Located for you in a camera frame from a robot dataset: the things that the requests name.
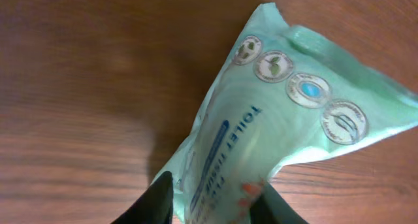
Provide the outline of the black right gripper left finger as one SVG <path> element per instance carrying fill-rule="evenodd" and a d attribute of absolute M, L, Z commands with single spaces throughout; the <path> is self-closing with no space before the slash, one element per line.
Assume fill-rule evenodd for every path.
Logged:
<path fill-rule="evenodd" d="M 165 171 L 112 224 L 171 224 L 172 217 L 172 173 Z"/>

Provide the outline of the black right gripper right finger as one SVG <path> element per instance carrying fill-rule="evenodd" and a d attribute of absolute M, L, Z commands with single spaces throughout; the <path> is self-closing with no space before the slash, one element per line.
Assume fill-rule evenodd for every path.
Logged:
<path fill-rule="evenodd" d="M 250 219 L 251 224 L 308 224 L 270 184 L 251 206 Z"/>

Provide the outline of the green wet wipes pack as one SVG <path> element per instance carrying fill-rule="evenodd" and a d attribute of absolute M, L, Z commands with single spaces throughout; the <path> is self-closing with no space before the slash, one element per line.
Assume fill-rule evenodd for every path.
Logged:
<path fill-rule="evenodd" d="M 184 223 L 243 223 L 286 166 L 365 148 L 417 125 L 417 95 L 323 35 L 259 5 L 189 136 L 165 165 Z"/>

